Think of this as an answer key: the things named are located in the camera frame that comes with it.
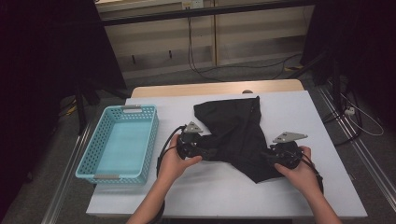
forearm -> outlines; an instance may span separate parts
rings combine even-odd
[[[342,223],[321,192],[311,192],[304,196],[311,207],[317,224]]]
[[[146,224],[149,223],[161,209],[166,193],[171,188],[173,181],[167,179],[157,179],[152,185],[148,195],[137,207],[134,214],[127,223]]]

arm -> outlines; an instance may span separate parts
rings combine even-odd
[[[150,222],[160,211],[166,193],[173,183],[184,173],[184,171],[198,163],[202,157],[197,156],[189,160],[182,160],[175,149],[178,134],[175,134],[169,144],[168,151],[163,156],[158,178],[152,185],[148,195],[137,207],[127,223],[146,224]]]
[[[301,147],[301,149],[305,156],[311,159],[311,149],[309,147]],[[317,178],[308,165],[300,162],[294,170],[290,170],[280,164],[275,164],[275,168],[304,195],[312,209],[316,223],[341,223],[341,220],[321,193]]]

basket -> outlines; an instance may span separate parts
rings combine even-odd
[[[146,184],[158,124],[155,105],[107,107],[76,177],[93,184]]]

hand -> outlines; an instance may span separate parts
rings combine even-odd
[[[311,148],[300,147],[303,150],[304,155],[311,159]],[[320,191],[318,180],[312,169],[300,161],[300,164],[293,170],[288,169],[280,164],[275,164],[275,168],[284,175],[290,183],[297,188],[304,196],[308,193],[317,193]]]
[[[160,172],[158,174],[159,179],[165,178],[168,181],[174,182],[184,173],[188,167],[202,160],[201,156],[196,156],[188,160],[182,160],[178,156],[176,149],[178,136],[179,134],[175,134],[172,137],[172,140],[169,144],[170,149],[168,149],[168,151],[163,156]]]

black cloth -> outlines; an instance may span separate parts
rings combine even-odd
[[[268,149],[260,127],[260,97],[211,101],[194,106],[195,117],[211,132],[198,141],[198,147],[217,148],[211,161],[225,161],[255,183],[280,174],[261,152]]]

